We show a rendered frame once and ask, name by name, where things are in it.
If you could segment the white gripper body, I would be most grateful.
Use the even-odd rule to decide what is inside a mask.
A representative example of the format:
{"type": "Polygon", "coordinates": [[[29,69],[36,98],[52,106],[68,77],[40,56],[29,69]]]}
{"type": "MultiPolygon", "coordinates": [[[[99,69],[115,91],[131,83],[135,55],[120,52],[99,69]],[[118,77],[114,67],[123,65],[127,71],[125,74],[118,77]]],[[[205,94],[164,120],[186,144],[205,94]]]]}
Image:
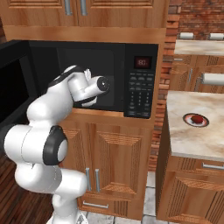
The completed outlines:
{"type": "Polygon", "coordinates": [[[92,105],[96,104],[97,102],[97,97],[95,97],[92,101],[90,102],[86,102],[86,103],[82,103],[81,106],[83,108],[86,108],[86,107],[91,107],[92,105]]]}

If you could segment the black microwave oven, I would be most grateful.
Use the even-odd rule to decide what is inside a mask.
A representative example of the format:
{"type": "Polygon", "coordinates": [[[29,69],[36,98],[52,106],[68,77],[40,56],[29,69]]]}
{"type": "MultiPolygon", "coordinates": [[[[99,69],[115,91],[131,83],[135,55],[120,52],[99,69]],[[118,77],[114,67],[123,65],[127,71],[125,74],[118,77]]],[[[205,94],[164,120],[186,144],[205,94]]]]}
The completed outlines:
{"type": "Polygon", "coordinates": [[[108,79],[109,91],[91,109],[122,112],[148,119],[151,113],[158,45],[96,42],[31,41],[31,55],[42,92],[70,66],[108,79]]]}

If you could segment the wooden base cupboard door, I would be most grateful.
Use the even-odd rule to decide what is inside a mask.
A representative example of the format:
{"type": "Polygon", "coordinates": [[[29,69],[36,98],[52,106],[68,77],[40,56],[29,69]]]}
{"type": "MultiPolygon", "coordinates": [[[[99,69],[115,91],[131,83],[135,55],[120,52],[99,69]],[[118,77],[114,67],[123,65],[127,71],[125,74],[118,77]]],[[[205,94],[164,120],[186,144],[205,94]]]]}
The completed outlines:
{"type": "Polygon", "coordinates": [[[94,178],[88,127],[81,122],[63,121],[59,124],[68,139],[68,150],[62,166],[87,174],[88,191],[93,191],[94,178]]]}
{"type": "Polygon", "coordinates": [[[117,198],[142,199],[147,176],[151,131],[145,128],[94,124],[89,140],[95,169],[100,169],[100,192],[117,198]]]}

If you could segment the black microwave door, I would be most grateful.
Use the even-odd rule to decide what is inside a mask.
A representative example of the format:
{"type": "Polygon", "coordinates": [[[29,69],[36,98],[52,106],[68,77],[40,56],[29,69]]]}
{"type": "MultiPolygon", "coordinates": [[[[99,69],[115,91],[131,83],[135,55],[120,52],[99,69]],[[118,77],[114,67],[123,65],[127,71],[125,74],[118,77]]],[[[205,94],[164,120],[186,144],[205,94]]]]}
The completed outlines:
{"type": "Polygon", "coordinates": [[[31,48],[24,40],[0,45],[0,128],[25,117],[38,97],[31,48]]]}

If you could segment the dark rimmed white bowl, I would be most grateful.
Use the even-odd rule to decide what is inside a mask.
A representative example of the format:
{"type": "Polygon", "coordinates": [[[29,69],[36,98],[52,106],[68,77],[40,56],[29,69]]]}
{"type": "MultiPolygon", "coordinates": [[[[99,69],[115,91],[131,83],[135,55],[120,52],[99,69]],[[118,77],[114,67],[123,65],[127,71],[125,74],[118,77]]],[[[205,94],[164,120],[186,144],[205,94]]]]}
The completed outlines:
{"type": "Polygon", "coordinates": [[[208,119],[207,119],[205,116],[200,115],[200,114],[195,114],[195,113],[188,113],[188,114],[185,114],[185,115],[183,116],[183,121],[184,121],[185,123],[187,123],[188,125],[193,126],[193,127],[197,127],[197,128],[204,128],[204,127],[206,127],[206,126],[209,125],[209,121],[208,121],[208,119]],[[191,120],[192,116],[196,116],[196,115],[198,115],[198,116],[202,116],[202,117],[203,117],[203,123],[194,123],[194,122],[191,120]]]}

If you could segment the wooden island cupboard door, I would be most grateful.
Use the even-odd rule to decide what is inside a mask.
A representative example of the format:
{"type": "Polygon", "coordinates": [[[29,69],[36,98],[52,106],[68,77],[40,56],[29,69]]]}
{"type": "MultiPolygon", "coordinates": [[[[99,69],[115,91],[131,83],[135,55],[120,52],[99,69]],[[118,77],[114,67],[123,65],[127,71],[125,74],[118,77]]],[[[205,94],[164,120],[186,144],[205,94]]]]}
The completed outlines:
{"type": "Polygon", "coordinates": [[[224,176],[168,171],[157,192],[158,220],[180,224],[224,224],[224,176]]]}

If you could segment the wooden cupboard run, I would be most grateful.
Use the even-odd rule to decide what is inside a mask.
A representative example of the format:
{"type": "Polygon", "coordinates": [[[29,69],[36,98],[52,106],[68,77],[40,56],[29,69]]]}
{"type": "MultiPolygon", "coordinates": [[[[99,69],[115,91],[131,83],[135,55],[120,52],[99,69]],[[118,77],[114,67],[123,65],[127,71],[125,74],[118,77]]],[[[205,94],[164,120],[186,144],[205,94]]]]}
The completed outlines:
{"type": "Polygon", "coordinates": [[[224,94],[224,85],[203,85],[202,74],[224,74],[224,41],[178,40],[170,90],[224,94]]]}

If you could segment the wooden island drawer front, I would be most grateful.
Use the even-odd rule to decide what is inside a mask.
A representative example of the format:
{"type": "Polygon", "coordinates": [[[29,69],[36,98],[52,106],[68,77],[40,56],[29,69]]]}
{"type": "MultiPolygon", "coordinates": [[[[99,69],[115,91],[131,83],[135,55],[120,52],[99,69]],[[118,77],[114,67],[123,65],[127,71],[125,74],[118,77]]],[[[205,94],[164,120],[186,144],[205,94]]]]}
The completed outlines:
{"type": "Polygon", "coordinates": [[[207,165],[224,165],[224,162],[189,157],[170,156],[167,169],[172,172],[195,173],[207,176],[224,176],[223,170],[203,168],[202,163],[205,163],[207,165]]]}

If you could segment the large white cylinder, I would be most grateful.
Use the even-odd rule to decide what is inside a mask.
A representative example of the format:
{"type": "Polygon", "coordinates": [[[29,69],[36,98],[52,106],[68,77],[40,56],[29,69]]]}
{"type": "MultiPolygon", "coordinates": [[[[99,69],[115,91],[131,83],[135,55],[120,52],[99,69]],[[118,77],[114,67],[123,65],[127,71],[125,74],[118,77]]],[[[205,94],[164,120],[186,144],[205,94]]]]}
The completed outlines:
{"type": "Polygon", "coordinates": [[[201,78],[205,85],[224,86],[224,73],[203,73],[201,78]]]}

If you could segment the wooden wall cupboard door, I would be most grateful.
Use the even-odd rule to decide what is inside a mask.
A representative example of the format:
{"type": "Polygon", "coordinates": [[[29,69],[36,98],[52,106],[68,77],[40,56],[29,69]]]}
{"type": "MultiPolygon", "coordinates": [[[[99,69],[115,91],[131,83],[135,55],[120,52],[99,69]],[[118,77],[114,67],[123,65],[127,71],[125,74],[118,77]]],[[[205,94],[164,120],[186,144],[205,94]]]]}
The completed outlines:
{"type": "Polygon", "coordinates": [[[165,28],[170,0],[86,0],[87,16],[76,3],[79,26],[165,28]]]}
{"type": "Polygon", "coordinates": [[[3,25],[76,26],[75,3],[70,0],[72,16],[65,13],[64,0],[0,0],[3,25]]]}

